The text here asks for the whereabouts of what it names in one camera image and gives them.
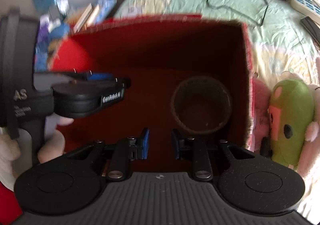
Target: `pink plush toy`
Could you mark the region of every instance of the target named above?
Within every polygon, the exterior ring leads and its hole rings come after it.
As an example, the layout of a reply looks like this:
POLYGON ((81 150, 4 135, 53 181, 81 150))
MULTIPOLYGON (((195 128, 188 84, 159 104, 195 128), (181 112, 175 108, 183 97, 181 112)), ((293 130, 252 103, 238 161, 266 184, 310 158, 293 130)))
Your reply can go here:
POLYGON ((271 91, 258 77, 253 77, 254 119, 251 151, 259 153, 261 140, 269 135, 269 100, 271 91))

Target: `bed sheet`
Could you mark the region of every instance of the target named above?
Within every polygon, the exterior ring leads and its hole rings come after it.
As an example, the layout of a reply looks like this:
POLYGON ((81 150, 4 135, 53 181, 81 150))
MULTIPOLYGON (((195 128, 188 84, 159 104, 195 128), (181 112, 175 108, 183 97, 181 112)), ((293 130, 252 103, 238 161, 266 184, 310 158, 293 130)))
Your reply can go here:
MULTIPOLYGON (((269 7, 263 26, 229 9, 210 8, 206 0, 125 0, 116 18, 167 13, 201 14, 205 18, 239 20, 248 25, 253 70, 272 88, 283 71, 296 72, 307 82, 317 83, 315 57, 317 49, 300 19, 304 17, 289 3, 267 0, 269 7)), ((213 6, 226 5, 260 22, 264 0, 209 0, 213 6)))

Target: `black strap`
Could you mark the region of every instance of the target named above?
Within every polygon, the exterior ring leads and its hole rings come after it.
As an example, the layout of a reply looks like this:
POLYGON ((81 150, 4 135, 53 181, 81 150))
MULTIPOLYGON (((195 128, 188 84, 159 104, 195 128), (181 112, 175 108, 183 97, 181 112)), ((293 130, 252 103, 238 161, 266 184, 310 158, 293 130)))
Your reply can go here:
POLYGON ((263 18, 261 19, 260 22, 254 20, 253 18, 249 17, 248 15, 246 15, 246 14, 244 14, 244 13, 238 11, 238 10, 233 9, 232 7, 229 7, 229 6, 226 6, 226 5, 214 6, 214 5, 210 4, 209 0, 207 0, 206 3, 207 3, 207 6, 208 6, 209 8, 211 8, 211 9, 213 9, 213 10, 215 10, 215 9, 220 9, 220 8, 229 9, 229 10, 231 10, 232 12, 234 12, 234 13, 236 13, 236 14, 239 14, 239 15, 241 15, 241 16, 249 19, 250 21, 254 22, 257 26, 262 26, 263 23, 264 23, 264 18, 266 17, 266 14, 267 14, 268 7, 269 7, 268 1, 267 1, 267 0, 263 0, 263 1, 264 1, 265 5, 266 5, 266 10, 264 11, 263 18))
POLYGON ((4 39, 3 54, 3 83, 5 110, 7 116, 7 129, 11 139, 19 137, 18 121, 14 112, 14 80, 13 80, 13 58, 15 54, 16 36, 19 25, 20 12, 11 9, 7 20, 7 33, 4 39))

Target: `power strip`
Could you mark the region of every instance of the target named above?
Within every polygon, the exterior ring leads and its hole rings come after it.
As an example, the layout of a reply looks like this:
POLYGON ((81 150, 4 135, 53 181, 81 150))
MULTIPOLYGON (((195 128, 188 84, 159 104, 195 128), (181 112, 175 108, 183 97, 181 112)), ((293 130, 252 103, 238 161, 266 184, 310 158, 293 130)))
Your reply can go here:
POLYGON ((312 0, 290 0, 290 5, 295 10, 320 24, 320 6, 312 0))

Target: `plush toy eye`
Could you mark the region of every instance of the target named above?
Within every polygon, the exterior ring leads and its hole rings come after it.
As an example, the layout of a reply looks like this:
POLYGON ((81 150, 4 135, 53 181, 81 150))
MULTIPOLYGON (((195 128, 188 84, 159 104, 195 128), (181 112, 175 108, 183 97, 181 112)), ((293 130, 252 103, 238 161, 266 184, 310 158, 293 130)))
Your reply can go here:
POLYGON ((285 124, 284 127, 283 127, 283 133, 284 133, 284 136, 285 138, 289 139, 290 137, 292 137, 292 128, 290 125, 288 124, 285 124))

